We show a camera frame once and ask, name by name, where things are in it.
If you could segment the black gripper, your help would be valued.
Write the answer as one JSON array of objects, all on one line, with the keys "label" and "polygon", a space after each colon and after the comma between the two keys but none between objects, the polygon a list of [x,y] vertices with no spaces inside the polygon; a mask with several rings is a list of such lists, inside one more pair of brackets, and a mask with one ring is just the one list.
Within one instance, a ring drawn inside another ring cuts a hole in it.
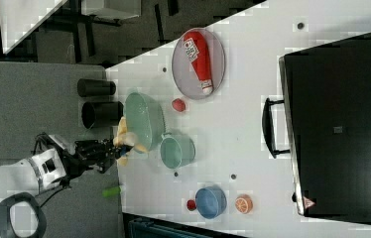
[{"label": "black gripper", "polygon": [[62,150],[62,164],[68,175],[82,175],[89,170],[104,174],[131,150],[131,146],[116,148],[111,140],[76,141],[72,151]]}]

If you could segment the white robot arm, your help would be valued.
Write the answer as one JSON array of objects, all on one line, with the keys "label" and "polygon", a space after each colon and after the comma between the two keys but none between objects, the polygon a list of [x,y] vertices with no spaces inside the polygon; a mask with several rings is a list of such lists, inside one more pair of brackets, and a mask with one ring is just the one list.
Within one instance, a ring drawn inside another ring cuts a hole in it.
[{"label": "white robot arm", "polygon": [[105,173],[133,145],[111,140],[77,141],[73,147],[53,136],[41,136],[33,155],[0,166],[0,238],[43,238],[47,218],[37,197],[56,194],[86,171]]}]

